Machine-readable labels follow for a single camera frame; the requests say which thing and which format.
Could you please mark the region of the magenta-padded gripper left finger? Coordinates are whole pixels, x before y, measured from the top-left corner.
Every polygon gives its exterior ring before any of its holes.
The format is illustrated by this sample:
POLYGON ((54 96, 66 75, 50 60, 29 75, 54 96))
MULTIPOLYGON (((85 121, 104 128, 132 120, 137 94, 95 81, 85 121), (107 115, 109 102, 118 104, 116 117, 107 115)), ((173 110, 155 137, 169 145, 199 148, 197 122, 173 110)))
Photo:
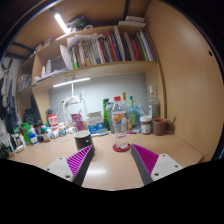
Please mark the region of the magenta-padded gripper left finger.
POLYGON ((46 171, 81 186, 94 156, 94 146, 87 146, 68 158, 59 157, 46 167, 46 171))

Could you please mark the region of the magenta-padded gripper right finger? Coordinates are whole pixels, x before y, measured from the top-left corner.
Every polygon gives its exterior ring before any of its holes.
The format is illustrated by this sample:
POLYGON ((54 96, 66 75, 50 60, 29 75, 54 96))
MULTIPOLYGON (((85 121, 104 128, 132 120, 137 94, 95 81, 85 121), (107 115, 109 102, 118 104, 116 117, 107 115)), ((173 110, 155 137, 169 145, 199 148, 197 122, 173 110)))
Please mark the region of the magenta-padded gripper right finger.
POLYGON ((145 185, 182 169, 182 166, 166 153, 157 155, 136 144, 131 145, 131 154, 145 185))

